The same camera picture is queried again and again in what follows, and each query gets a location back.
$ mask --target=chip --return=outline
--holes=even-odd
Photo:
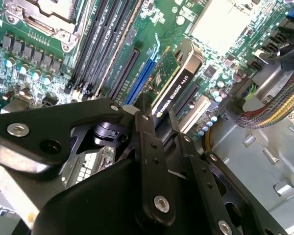
[[[217,72],[217,70],[214,67],[212,67],[211,65],[209,65],[208,68],[206,69],[206,71],[204,72],[204,75],[208,78],[212,78],[216,72]]]
[[[2,78],[0,78],[0,84],[3,84],[4,80]]]
[[[25,76],[23,74],[19,75],[19,80],[24,81],[25,80]]]

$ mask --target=capacitor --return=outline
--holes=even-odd
[[[27,64],[23,64],[19,66],[19,72],[21,74],[27,74],[28,71],[29,71],[29,66]]]
[[[15,59],[13,59],[12,57],[10,57],[4,61],[4,65],[7,66],[8,68],[13,67],[15,65],[15,63],[16,63]]]
[[[217,86],[220,87],[220,88],[223,88],[223,87],[224,87],[224,82],[219,81],[219,82],[217,83]]]
[[[207,125],[208,127],[212,127],[213,124],[214,124],[214,123],[213,123],[211,120],[206,120],[206,125]]]
[[[212,122],[216,122],[218,120],[218,117],[215,114],[210,114],[209,118]]]
[[[198,135],[199,136],[204,136],[205,135],[205,132],[204,131],[202,131],[201,129],[198,131]]]
[[[201,127],[201,129],[202,129],[203,132],[206,132],[206,131],[209,130],[209,127],[206,126],[206,124],[202,124],[202,125],[200,125],[200,127]]]
[[[191,101],[190,103],[189,103],[189,105],[188,105],[189,107],[190,107],[190,109],[193,109],[193,108],[195,108],[195,104],[194,104],[194,102],[193,101]]]
[[[213,96],[213,98],[216,98],[217,96],[220,95],[219,91],[217,89],[212,89],[210,91],[210,94]]]
[[[32,79],[34,80],[38,80],[41,77],[41,72],[40,70],[35,70],[32,74],[31,74]]]
[[[20,90],[19,93],[21,96],[29,94],[29,87],[24,87],[23,89]]]
[[[42,82],[43,82],[43,84],[46,85],[46,86],[49,85],[49,84],[52,82],[52,77],[51,77],[51,75],[47,74],[47,75],[43,78]]]
[[[4,96],[2,96],[2,99],[9,100],[14,95],[13,91],[8,91]]]
[[[234,74],[233,75],[233,80],[235,81],[235,82],[241,82],[242,81],[242,77],[241,76],[239,76],[238,74]]]
[[[223,100],[223,99],[222,99],[221,96],[217,96],[217,97],[215,98],[215,101],[216,101],[217,103],[221,103],[222,100]]]
[[[227,97],[227,93],[225,92],[224,89],[220,89],[220,90],[219,90],[219,93],[220,93],[220,96],[222,97],[222,99],[224,99],[224,98]]]
[[[185,18],[184,18],[184,16],[178,16],[178,17],[176,18],[176,23],[177,23],[178,25],[183,25],[184,22],[185,22]]]

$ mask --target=metal screw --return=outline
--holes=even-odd
[[[15,22],[15,19],[14,19],[14,17],[12,17],[12,16],[8,16],[8,20],[9,20],[11,23],[14,23],[14,22]]]
[[[119,108],[117,106],[115,106],[115,105],[111,105],[111,109],[113,109],[115,111],[118,111],[119,110]]]
[[[12,123],[8,125],[6,131],[16,137],[24,137],[29,134],[29,128],[25,124],[22,123]]]
[[[184,136],[184,139],[185,139],[187,142],[191,142],[191,138],[189,138],[188,136]]]
[[[149,118],[146,116],[146,115],[142,115],[142,117],[143,117],[143,119],[145,119],[145,120],[149,120]]]
[[[170,205],[167,199],[163,196],[156,196],[153,200],[155,207],[163,212],[163,213],[168,213],[170,210]]]
[[[218,221],[219,228],[224,235],[232,235],[230,226],[223,220]]]
[[[210,158],[211,158],[212,160],[214,160],[214,161],[217,161],[217,160],[218,160],[218,159],[216,158],[216,156],[213,155],[213,154],[210,154]]]
[[[69,48],[69,46],[68,45],[64,45],[63,46],[63,50],[69,50],[70,48]]]

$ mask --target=blue pcie slot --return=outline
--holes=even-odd
[[[148,59],[142,72],[139,74],[132,90],[130,91],[129,95],[125,100],[125,104],[132,104],[136,99],[137,95],[143,88],[143,85],[146,83],[147,79],[149,78],[152,70],[154,69],[156,62]]]

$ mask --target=black plastic part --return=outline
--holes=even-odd
[[[193,83],[189,86],[186,92],[183,94],[181,99],[173,107],[176,116],[178,117],[186,108],[186,106],[191,102],[191,100],[196,95],[200,86],[198,83]]]

